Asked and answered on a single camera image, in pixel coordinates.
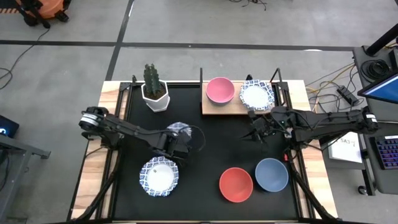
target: cactus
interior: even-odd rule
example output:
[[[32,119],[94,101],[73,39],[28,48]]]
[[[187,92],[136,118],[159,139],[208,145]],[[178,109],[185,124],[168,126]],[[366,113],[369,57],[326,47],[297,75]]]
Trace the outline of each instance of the cactus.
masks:
[[[145,65],[144,81],[146,93],[148,95],[155,96],[158,92],[160,92],[159,74],[157,73],[154,64]]]

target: pink bowl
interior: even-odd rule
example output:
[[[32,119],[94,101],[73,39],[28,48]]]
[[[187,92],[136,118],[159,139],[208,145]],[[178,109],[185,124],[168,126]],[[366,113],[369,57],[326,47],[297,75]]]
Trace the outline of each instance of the pink bowl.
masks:
[[[206,95],[215,103],[227,103],[234,98],[235,87],[233,83],[224,77],[210,80],[207,85]]]

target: potted plant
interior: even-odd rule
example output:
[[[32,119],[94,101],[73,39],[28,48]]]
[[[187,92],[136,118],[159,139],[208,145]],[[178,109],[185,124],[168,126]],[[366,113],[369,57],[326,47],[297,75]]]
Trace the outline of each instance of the potted plant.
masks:
[[[170,102],[167,83],[159,80],[159,74],[155,65],[145,65],[144,70],[145,84],[141,86],[142,98],[147,106],[154,112],[165,111]]]

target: keyboard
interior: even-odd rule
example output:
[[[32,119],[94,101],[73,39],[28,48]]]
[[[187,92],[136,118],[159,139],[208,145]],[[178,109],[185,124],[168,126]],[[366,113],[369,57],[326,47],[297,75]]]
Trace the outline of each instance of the keyboard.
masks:
[[[398,169],[398,136],[376,137],[373,140],[381,168]]]

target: gray floor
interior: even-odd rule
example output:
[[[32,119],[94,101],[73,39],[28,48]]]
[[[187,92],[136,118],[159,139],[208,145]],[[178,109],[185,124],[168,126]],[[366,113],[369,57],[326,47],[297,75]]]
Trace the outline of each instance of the gray floor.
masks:
[[[244,1],[135,0],[124,42],[359,46],[398,21],[394,0],[266,2],[264,12],[261,5],[241,7]],[[115,42],[126,6],[127,0],[74,0],[70,21],[52,21],[42,40]],[[44,32],[41,26],[26,27],[18,14],[0,14],[0,30],[0,40],[35,40]],[[0,67],[11,67],[26,48],[0,45]],[[87,144],[77,125],[80,111],[97,104],[113,49],[35,46],[18,63],[11,84],[0,90],[0,114],[21,124],[17,138],[52,151],[49,160],[30,163],[13,215],[28,217],[28,223],[66,219]],[[268,78],[280,67],[284,78],[310,83],[352,61],[351,52],[123,47],[113,80],[130,80],[133,74],[142,79],[144,64],[155,63],[165,80],[197,80],[200,67],[205,79],[243,79],[249,73]],[[336,82],[347,85],[347,74]],[[357,76],[353,82],[360,88]],[[336,110],[333,103],[325,108]],[[359,195],[363,179],[357,170],[328,169],[328,175],[341,218],[396,223],[398,196]]]

